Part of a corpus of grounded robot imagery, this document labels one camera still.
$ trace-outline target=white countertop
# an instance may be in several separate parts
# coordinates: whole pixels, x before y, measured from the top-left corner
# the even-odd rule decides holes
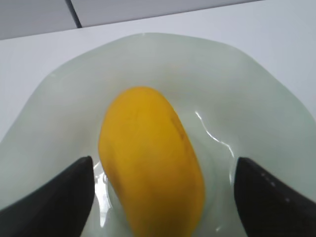
[[[265,0],[0,41],[0,141],[38,84],[68,60],[136,33],[235,46],[292,91],[316,119],[316,1]]]

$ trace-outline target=ripe mango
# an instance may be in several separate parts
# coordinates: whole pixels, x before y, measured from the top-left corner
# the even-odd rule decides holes
[[[114,100],[99,155],[134,236],[191,236],[201,218],[204,181],[177,114],[159,92],[134,87]]]

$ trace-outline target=black object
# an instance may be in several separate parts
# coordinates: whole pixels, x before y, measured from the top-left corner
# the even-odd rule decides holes
[[[316,204],[249,158],[239,158],[234,196],[249,237],[316,237]]]
[[[91,157],[0,211],[0,237],[79,237],[94,199]]]
[[[80,20],[78,18],[78,15],[76,13],[76,10],[74,8],[73,3],[71,2],[71,0],[65,0],[65,2],[67,4],[67,7],[68,7],[68,9],[70,11],[71,16],[73,17],[73,20],[74,20],[77,28],[82,28],[81,22],[80,22]]]

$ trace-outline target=bowl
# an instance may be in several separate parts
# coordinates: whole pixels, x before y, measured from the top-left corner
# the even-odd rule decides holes
[[[97,144],[109,104],[138,85],[171,103],[202,167],[206,202],[194,236],[246,236],[233,196],[238,157],[316,201],[316,125],[294,95],[234,47],[146,33],[87,52],[42,81],[0,143],[0,208],[90,155],[96,198],[82,236],[132,236]]]

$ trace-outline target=mango skin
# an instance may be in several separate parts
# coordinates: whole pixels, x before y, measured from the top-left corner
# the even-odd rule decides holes
[[[114,100],[99,156],[134,236],[191,236],[201,218],[204,181],[177,114],[159,92],[134,87]]]

